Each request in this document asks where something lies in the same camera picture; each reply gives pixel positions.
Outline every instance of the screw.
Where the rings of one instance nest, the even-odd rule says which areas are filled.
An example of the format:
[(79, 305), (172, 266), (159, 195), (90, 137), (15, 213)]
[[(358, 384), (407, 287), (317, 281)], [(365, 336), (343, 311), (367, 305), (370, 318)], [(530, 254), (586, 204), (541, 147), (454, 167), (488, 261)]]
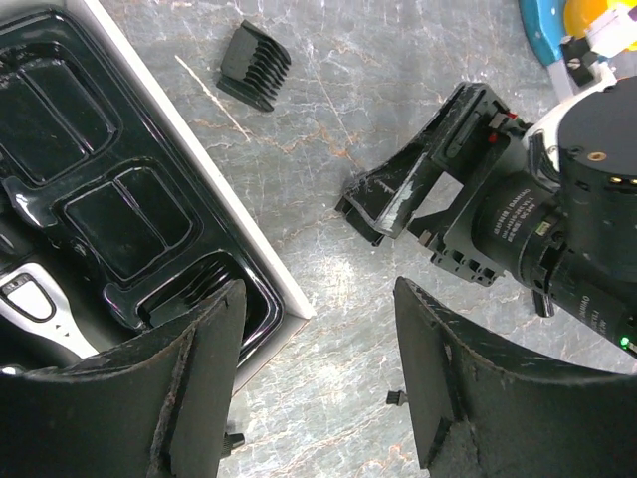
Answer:
[(606, 153), (605, 152), (591, 152), (588, 155), (588, 160), (589, 161), (599, 162), (599, 161), (603, 161), (604, 159), (606, 159)]
[(578, 58), (572, 58), (568, 60), (567, 65), (572, 70), (577, 70), (579, 67), (581, 67), (581, 60), (579, 60)]

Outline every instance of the clipper guard comb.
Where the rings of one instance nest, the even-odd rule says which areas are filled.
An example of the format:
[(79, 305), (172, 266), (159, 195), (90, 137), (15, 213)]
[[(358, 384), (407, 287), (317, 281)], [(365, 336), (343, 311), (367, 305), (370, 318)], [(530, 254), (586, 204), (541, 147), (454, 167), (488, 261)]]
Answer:
[(221, 63), (217, 88), (261, 112), (271, 112), (291, 64), (286, 49), (244, 20)]

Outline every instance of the marble surface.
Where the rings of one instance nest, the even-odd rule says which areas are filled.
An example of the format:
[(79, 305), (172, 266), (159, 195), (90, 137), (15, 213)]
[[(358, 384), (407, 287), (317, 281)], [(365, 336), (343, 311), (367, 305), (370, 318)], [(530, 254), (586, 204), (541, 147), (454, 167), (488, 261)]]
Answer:
[[(464, 284), (431, 266), (408, 234), (373, 249), (333, 210), (343, 182), (391, 156), (459, 81), (488, 82), (527, 120), (555, 104), (517, 1), (102, 1), (318, 311), (234, 398), (230, 419), (247, 445), (222, 461), (220, 477), (427, 476), (408, 407), (384, 405), (388, 389), (404, 386), (392, 304), (399, 275), (527, 347), (637, 371), (568, 315), (533, 316), (512, 280)], [(214, 87), (243, 19), (293, 59), (271, 114)], [(436, 191), (426, 209), (444, 207), (457, 187), (443, 180)]]

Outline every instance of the blue object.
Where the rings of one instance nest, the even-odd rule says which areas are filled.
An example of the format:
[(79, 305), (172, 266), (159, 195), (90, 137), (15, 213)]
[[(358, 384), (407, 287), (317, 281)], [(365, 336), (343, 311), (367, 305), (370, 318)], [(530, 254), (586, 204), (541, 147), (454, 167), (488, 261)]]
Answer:
[(561, 60), (559, 43), (566, 35), (566, 0), (520, 0), (525, 32), (537, 59), (545, 66)]

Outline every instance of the yellow object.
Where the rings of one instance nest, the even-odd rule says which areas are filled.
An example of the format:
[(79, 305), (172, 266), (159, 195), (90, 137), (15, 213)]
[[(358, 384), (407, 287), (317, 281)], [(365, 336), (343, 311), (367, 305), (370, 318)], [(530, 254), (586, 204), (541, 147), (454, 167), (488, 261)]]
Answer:
[[(624, 4), (628, 8), (637, 6), (637, 0), (567, 0), (564, 7), (564, 28), (575, 38), (584, 36), (584, 31), (602, 13), (615, 5)], [(628, 50), (637, 51), (637, 43)]]

